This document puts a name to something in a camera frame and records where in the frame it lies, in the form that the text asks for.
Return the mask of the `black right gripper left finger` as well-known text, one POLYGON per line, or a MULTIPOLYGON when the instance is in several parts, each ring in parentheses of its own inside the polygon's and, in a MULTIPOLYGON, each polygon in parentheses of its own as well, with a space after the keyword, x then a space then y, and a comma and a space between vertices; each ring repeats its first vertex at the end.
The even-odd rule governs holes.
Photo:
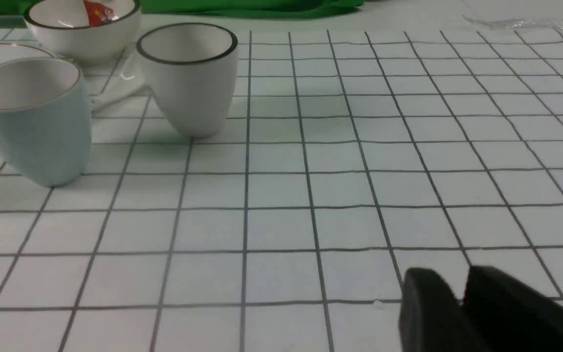
POLYGON ((446 281, 427 268, 405 272, 398 330, 404 352, 478 352, 480 339, 446 281))

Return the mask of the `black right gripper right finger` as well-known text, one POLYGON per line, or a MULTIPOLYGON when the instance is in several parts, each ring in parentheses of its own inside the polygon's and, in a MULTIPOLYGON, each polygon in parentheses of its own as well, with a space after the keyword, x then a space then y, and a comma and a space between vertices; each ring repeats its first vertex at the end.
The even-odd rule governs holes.
POLYGON ((563 306, 495 267, 469 268, 462 310, 493 352, 563 352, 563 306))

